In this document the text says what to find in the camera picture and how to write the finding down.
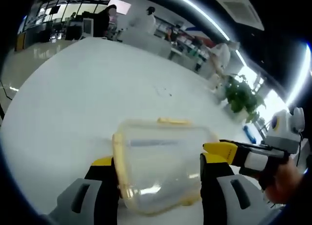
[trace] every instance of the round table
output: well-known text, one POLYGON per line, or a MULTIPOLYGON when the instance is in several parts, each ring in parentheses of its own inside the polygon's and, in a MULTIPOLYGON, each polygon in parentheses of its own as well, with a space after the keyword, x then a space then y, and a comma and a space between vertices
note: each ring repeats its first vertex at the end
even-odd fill
MULTIPOLYGON (((247 142, 242 126, 213 99, 207 81, 186 68, 88 37, 47 60, 22 85, 2 124, 3 152, 31 205, 49 213, 94 160, 112 154, 112 134, 126 119, 188 119, 219 138, 247 142)), ((118 224, 202 222, 201 202, 153 218, 118 209, 118 224)))

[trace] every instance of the person in black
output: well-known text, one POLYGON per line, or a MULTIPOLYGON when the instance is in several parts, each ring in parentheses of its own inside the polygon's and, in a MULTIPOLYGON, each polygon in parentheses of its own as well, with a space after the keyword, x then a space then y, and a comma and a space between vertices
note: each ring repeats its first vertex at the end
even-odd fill
POLYGON ((110 5, 103 11, 99 12, 94 17, 94 37, 103 37, 109 26, 110 16, 115 16, 117 13, 116 5, 110 5))
POLYGON ((179 28, 181 26, 176 25, 175 27, 171 27, 168 29, 167 35, 165 37, 165 40, 169 42, 176 42, 177 38, 179 37, 179 28))
POLYGON ((69 17, 70 20, 74 20, 75 19, 75 16, 76 16, 76 12, 73 12, 71 14, 71 16, 69 17))

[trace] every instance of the window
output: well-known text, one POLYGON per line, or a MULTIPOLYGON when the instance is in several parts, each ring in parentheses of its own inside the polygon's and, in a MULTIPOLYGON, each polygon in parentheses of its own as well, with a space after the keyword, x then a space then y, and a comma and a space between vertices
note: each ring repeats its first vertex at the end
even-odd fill
POLYGON ((51 8, 56 6, 58 0, 52 0, 49 2, 46 10, 45 10, 45 13, 47 14, 47 16, 44 18, 43 22, 47 22, 47 21, 50 21, 52 16, 50 15, 50 11, 51 11, 51 8))
MULTIPOLYGON (((44 4, 41 6, 41 8, 40 8, 40 10, 39 10, 39 13, 38 13, 38 15, 37 15, 38 17, 44 15, 45 9, 47 8, 47 5, 48 5, 48 3, 44 3, 44 4)), ((39 20, 36 21, 36 24, 40 24, 40 23, 42 22, 42 20, 43 20, 43 18, 40 18, 39 20)))
POLYGON ((264 103, 267 108, 263 105, 258 107, 258 112, 260 117, 264 118, 265 123, 269 122, 273 115, 276 112, 281 110, 287 110, 289 112, 288 107, 286 106, 285 102, 278 96, 278 94, 274 90, 270 90, 268 95, 264 99, 264 103))
POLYGON ((52 15, 51 20, 61 19, 62 18, 63 14, 64 14, 64 11, 65 11, 65 8, 66 8, 66 4, 61 4, 61 5, 58 5, 58 6, 59 6, 59 10, 58 10, 57 13, 52 15))
POLYGON ((77 11, 80 7, 80 3, 70 3, 67 5, 67 8, 65 10, 64 16, 62 21, 66 21, 66 18, 70 17, 72 15, 73 12, 76 12, 77 15, 77 11))
POLYGON ((93 13, 96 7, 97 7, 96 4, 83 3, 79 9, 78 15, 82 15, 83 12, 93 13))
POLYGON ((101 11, 103 11, 105 8, 107 7, 107 5, 103 5, 103 4, 99 4, 96 8, 96 10, 94 11, 94 13, 99 13, 101 11))
POLYGON ((67 4, 68 0, 58 0, 58 4, 67 4))
MULTIPOLYGON (((256 88, 254 88, 254 83, 257 79, 257 73, 255 73, 252 69, 250 69, 247 66, 242 67, 242 69, 238 72, 237 75, 244 75, 247 79, 247 83, 251 89, 255 89, 258 91, 260 89, 260 86, 263 84, 264 80, 260 78, 259 83, 256 85, 256 88)), ((239 82, 242 81, 242 78, 235 76, 235 79, 238 80, 239 82)))

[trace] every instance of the clear plastic container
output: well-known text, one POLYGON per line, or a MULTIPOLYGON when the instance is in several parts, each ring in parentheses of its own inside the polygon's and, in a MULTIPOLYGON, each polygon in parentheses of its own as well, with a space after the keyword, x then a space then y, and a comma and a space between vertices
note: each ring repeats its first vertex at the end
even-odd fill
POLYGON ((202 145, 218 141, 208 128, 184 121, 123 122, 113 148, 126 206, 151 215, 200 199, 202 145))

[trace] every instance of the floor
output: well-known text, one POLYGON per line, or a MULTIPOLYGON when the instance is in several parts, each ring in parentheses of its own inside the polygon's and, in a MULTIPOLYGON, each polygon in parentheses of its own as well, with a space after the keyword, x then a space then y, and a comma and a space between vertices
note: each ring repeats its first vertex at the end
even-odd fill
POLYGON ((6 113, 12 99, 27 78, 49 58, 73 44, 74 41, 54 40, 36 43, 31 47, 15 52, 12 49, 2 69, 0 80, 0 104, 6 113))

